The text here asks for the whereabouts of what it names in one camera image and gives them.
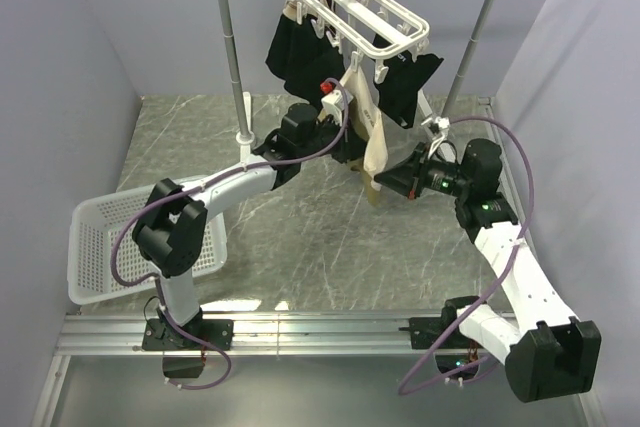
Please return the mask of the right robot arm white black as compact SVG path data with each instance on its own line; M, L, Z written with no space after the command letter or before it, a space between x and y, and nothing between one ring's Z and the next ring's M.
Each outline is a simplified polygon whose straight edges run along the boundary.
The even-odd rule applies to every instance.
M488 262L515 316L508 321L489 296L446 301L429 350L469 340L503 365L515 396L528 403L591 390L601 333L561 299L527 244L518 217L500 192L501 147L473 139L460 161L447 162L418 144L408 158L376 175L377 183L406 197L425 189L454 197L456 219Z

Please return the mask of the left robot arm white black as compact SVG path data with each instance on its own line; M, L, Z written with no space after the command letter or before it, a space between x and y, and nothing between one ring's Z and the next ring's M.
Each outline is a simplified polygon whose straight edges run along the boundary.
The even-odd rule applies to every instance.
M346 164L361 158L365 147L350 120L332 114L319 119L313 106L296 103L245 162L199 184L164 179L154 186L132 240L158 277L166 337L176 347L192 348L202 335L192 268L209 222L236 204L283 186L308 160L328 155Z

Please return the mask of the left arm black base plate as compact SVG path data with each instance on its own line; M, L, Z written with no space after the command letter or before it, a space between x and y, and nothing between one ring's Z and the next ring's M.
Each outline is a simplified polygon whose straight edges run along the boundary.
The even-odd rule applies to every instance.
M228 351L231 348L234 324L230 319L203 320L191 336L217 348ZM178 333L169 323L160 318L146 322L141 349L149 352L208 350L200 342Z

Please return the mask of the tan underwear with cream waistband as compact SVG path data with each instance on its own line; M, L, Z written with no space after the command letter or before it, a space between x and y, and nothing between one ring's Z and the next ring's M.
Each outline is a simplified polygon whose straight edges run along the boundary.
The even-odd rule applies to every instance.
M364 193L370 205L380 202L381 185L374 177L385 170L389 159L382 112L373 100L361 67L348 68L340 79L349 96L349 121L356 135L365 141L365 150L356 166L361 173Z

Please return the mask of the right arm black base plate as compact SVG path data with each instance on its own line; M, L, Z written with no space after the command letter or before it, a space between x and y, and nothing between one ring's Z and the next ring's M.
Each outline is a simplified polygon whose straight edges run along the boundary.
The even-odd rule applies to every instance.
M399 328L399 331L408 333L413 350L429 349L444 330L439 317L410 317L408 326ZM471 339L455 331L442 342L440 349L468 349L471 345Z

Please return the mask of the white clip hanger frame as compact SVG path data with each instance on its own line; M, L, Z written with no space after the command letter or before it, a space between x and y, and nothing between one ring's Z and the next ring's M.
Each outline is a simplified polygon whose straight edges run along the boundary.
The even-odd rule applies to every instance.
M415 61L429 48L429 23L396 0L292 0L296 22L310 13L317 37L328 39L340 50L351 45L350 69L356 71L363 59L375 64L374 82L384 82L386 62L404 52Z

